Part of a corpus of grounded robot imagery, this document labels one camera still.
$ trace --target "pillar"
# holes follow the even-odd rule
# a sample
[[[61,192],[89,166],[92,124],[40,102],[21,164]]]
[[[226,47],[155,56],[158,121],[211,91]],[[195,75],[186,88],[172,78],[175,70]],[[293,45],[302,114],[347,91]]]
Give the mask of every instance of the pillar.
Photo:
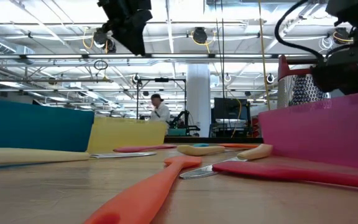
[[[208,64],[187,65],[187,110],[193,117],[195,125],[201,131],[200,137],[209,136],[209,124],[211,123],[211,90],[209,87]],[[193,125],[191,116],[189,125]]]

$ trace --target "computer monitor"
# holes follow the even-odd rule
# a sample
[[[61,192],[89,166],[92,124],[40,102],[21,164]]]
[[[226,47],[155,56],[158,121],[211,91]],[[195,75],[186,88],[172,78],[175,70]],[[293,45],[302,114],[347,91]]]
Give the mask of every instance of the computer monitor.
[[[240,119],[248,120],[247,100],[239,99],[242,105]],[[214,118],[215,119],[237,119],[239,117],[240,104],[238,100],[232,98],[214,99]]]

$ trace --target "orange utensil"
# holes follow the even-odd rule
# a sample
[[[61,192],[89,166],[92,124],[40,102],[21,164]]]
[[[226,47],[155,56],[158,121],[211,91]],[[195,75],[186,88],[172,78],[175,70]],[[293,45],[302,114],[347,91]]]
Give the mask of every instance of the orange utensil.
[[[258,147],[260,144],[237,144],[237,143],[225,143],[219,144],[219,146],[223,146],[226,148],[244,148],[244,149],[253,149]]]
[[[179,172],[201,164],[200,157],[177,156],[164,160],[163,171],[125,189],[107,201],[85,224],[150,223],[164,203]]]

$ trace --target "wooden table surface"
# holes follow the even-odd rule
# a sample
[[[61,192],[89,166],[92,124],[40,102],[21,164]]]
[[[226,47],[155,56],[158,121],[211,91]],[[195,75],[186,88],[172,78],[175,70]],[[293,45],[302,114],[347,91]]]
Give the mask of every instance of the wooden table surface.
[[[163,169],[176,150],[156,156],[0,169],[0,223],[83,223],[123,189]],[[234,157],[203,157],[203,164]],[[272,157],[258,162],[358,174],[347,167]],[[178,179],[152,223],[358,224],[358,189],[218,174]]]

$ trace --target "person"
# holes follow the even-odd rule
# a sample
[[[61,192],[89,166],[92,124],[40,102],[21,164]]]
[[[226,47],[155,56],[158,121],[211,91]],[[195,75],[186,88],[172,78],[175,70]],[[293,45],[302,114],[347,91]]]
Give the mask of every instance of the person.
[[[154,110],[150,116],[151,121],[161,121],[167,125],[167,131],[169,128],[170,112],[169,108],[163,103],[163,99],[159,94],[153,94],[151,97]]]

